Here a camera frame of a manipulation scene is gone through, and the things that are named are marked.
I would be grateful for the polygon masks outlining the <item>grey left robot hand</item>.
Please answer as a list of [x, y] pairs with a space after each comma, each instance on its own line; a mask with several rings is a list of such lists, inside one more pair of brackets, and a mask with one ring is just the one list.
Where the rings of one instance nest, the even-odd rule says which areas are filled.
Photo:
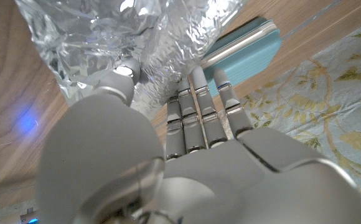
[[361, 193], [337, 164], [254, 128], [226, 73], [213, 72], [233, 138], [176, 111], [172, 147], [130, 107], [135, 60], [97, 72], [93, 94], [52, 128], [37, 176], [41, 223], [361, 223]]

